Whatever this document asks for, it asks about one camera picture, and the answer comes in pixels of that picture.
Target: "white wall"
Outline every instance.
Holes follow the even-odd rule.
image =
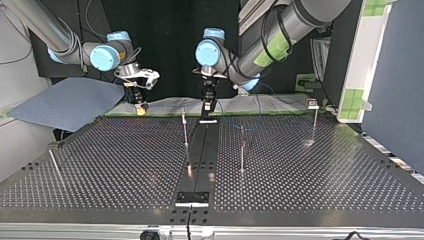
[[[0,8],[27,35],[9,10]],[[41,155],[54,140],[52,129],[2,118],[1,113],[44,91],[46,79],[38,77],[33,53],[25,60],[1,64],[27,55],[31,45],[10,25],[0,11],[0,181]]]

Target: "perforated table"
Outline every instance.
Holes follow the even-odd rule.
[[[0,224],[424,228],[424,186],[332,117],[189,118],[188,133],[187,154],[179,118],[100,118],[52,151],[60,171],[46,153],[0,184]],[[180,192],[209,207],[188,218]]]

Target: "gray cable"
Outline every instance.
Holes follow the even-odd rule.
[[[28,36],[26,36],[21,31],[19,31],[19,29],[15,26],[15,24],[13,24],[12,20],[10,20],[10,18],[4,12],[4,8],[3,9],[0,8],[0,11],[3,13],[2,15],[5,17],[6,21],[15,29],[15,31],[18,32],[19,35],[21,35],[25,39],[25,41],[27,41],[29,44],[31,44]],[[29,51],[25,56],[18,58],[16,60],[12,60],[12,61],[0,62],[0,65],[7,65],[7,64],[17,63],[17,62],[20,62],[22,60],[25,60],[31,55],[31,52],[32,52],[32,46],[29,47]]]
[[[69,25],[65,21],[63,21],[61,18],[59,18],[59,20],[68,29],[69,35],[71,36],[71,43],[69,44],[68,50],[66,50],[65,52],[55,52],[55,54],[59,57],[67,56],[73,53],[75,48],[78,48],[81,69],[84,70],[84,57],[83,57],[83,49],[82,49],[81,40],[78,37],[78,35],[76,35],[74,31],[72,31],[72,29],[69,27]]]
[[[93,2],[93,0],[90,0],[90,1],[88,2],[88,4],[87,4],[87,8],[85,9],[85,21],[86,21],[86,23],[87,23],[88,28],[90,28],[90,30],[91,30],[94,34],[96,34],[96,35],[97,35],[97,36],[99,36],[99,37],[106,38],[106,36],[105,36],[105,35],[103,35],[103,34],[100,34],[100,33],[96,32],[96,31],[93,29],[93,27],[91,27],[90,20],[88,19],[88,16],[89,16],[90,6],[91,6],[91,3],[92,3],[92,2]]]
[[[13,24],[12,20],[10,20],[9,16],[7,16],[7,14],[4,12],[4,10],[0,8],[0,11],[3,13],[2,16],[4,16],[4,18],[6,19],[7,22],[9,22],[10,26],[12,26],[15,29],[15,31],[25,39],[25,41],[27,41],[28,43],[31,43],[28,36],[26,36],[21,31],[19,31],[19,29],[16,27],[15,24]]]

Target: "yellow object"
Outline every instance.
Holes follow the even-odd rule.
[[[144,109],[144,108],[137,108],[137,115],[138,116],[143,116],[144,114],[146,114],[146,109]]]
[[[125,57],[126,57],[125,52],[121,52],[121,53],[119,54],[119,60],[124,59]]]

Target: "gray fabric sheet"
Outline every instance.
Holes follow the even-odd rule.
[[[393,4],[363,129],[424,173],[424,1]]]
[[[255,95],[236,96],[231,99],[220,99],[214,114],[224,115],[243,113],[258,114],[259,106],[261,113],[285,113],[305,111],[306,94],[291,95]],[[193,98],[167,98],[149,104],[147,116],[166,116],[181,113],[181,108],[185,108],[187,114],[200,115],[202,109],[202,101]],[[135,108],[128,104],[122,103],[116,106],[107,115],[135,115]]]
[[[75,132],[112,109],[122,86],[89,78],[67,78],[14,108],[9,117]]]

